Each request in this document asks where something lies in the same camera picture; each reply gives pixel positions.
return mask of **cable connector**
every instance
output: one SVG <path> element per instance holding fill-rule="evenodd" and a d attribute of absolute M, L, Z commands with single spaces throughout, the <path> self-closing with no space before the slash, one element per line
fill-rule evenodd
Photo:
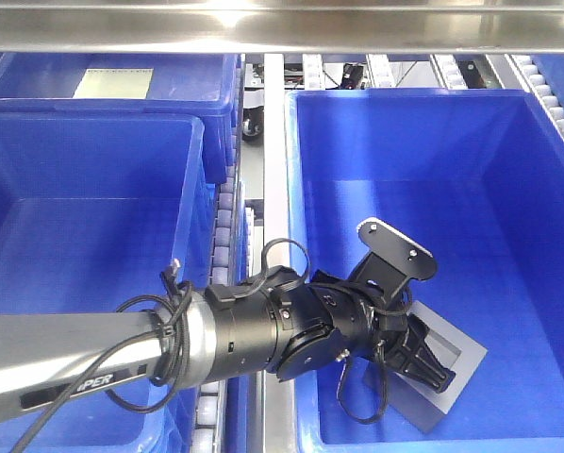
<path fill-rule="evenodd" d="M 173 337 L 175 334 L 175 329 L 170 324 L 161 324 L 157 327 L 157 335 L 162 340 L 164 338 Z"/>
<path fill-rule="evenodd" d="M 179 304 L 179 300 L 183 295 L 179 290 L 177 284 L 177 276 L 179 275 L 179 270 L 181 269 L 181 263 L 178 259 L 171 261 L 164 271 L 160 273 L 160 281 L 162 281 L 169 299 L 171 299 L 175 306 Z"/>

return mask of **stainless steel shelf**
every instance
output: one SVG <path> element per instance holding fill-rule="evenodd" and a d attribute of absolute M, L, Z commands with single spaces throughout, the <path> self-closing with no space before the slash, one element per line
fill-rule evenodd
<path fill-rule="evenodd" d="M 564 0 L 0 1 L 0 51 L 564 52 Z"/>

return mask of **white label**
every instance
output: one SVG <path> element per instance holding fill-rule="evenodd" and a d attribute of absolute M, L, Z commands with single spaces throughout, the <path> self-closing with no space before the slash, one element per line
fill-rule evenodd
<path fill-rule="evenodd" d="M 88 69 L 73 98 L 145 99 L 152 73 L 152 69 Z"/>

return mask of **robotic arm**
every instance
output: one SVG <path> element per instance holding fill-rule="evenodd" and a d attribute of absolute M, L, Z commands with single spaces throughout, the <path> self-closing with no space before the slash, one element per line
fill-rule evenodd
<path fill-rule="evenodd" d="M 384 222 L 357 232 L 370 251 L 347 279 L 317 271 L 309 283 L 282 266 L 263 268 L 239 286 L 195 291 L 177 283 L 178 265 L 161 274 L 167 296 L 140 296 L 120 311 L 154 300 L 140 312 L 0 315 L 0 422 L 29 411 L 55 411 L 69 398 L 138 378 L 170 384 L 171 394 L 206 382 L 266 370 L 283 380 L 361 357 L 443 392 L 454 378 L 424 342 L 428 327 L 408 314 L 411 279 L 437 271 L 432 255 Z M 384 403 L 371 423 L 382 415 Z"/>

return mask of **black cylindrical joint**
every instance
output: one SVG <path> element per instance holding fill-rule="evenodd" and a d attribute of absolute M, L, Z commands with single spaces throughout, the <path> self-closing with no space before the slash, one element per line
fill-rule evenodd
<path fill-rule="evenodd" d="M 217 347 L 207 382 L 263 370 L 274 355 L 277 339 L 268 297 L 257 292 L 236 300 L 230 308 L 212 309 Z"/>
<path fill-rule="evenodd" d="M 342 333 L 347 349 L 358 356 L 368 354 L 372 350 L 372 320 L 359 294 L 349 295 L 317 283 L 308 286 L 330 315 L 331 324 Z"/>

